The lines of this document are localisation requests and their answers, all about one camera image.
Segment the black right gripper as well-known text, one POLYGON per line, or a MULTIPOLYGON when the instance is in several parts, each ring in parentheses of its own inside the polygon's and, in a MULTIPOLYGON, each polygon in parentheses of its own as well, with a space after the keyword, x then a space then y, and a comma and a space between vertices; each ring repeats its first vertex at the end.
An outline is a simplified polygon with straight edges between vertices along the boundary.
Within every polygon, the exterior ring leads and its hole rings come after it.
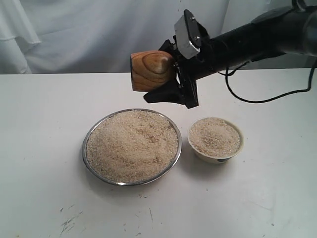
POLYGON ((172 43, 169 39, 165 40, 158 50, 174 56, 174 67, 177 71, 179 83, 177 80, 170 80, 164 85, 146 93, 143 98, 149 104, 174 103, 185 105, 188 109, 191 109, 197 107, 199 105, 199 101, 196 80, 190 76, 190 67, 186 66, 186 64, 200 53, 200 49, 195 47, 192 42, 188 40, 189 47, 185 48, 185 51, 189 55, 189 58, 187 59, 180 52, 182 48, 178 46, 176 36, 173 36, 173 39, 174 43, 172 43))

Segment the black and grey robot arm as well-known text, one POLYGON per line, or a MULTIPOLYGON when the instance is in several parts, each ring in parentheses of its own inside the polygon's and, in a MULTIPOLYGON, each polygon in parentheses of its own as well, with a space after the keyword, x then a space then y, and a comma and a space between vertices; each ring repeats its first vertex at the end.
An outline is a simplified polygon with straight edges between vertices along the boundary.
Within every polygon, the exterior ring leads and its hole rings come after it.
POLYGON ((284 54, 317 55, 317 8, 302 0, 268 11, 248 24, 210 37, 189 10, 174 25, 174 42, 161 49, 172 55, 177 79, 144 95, 148 103, 196 107, 197 80, 220 73, 225 78, 250 62, 284 54))

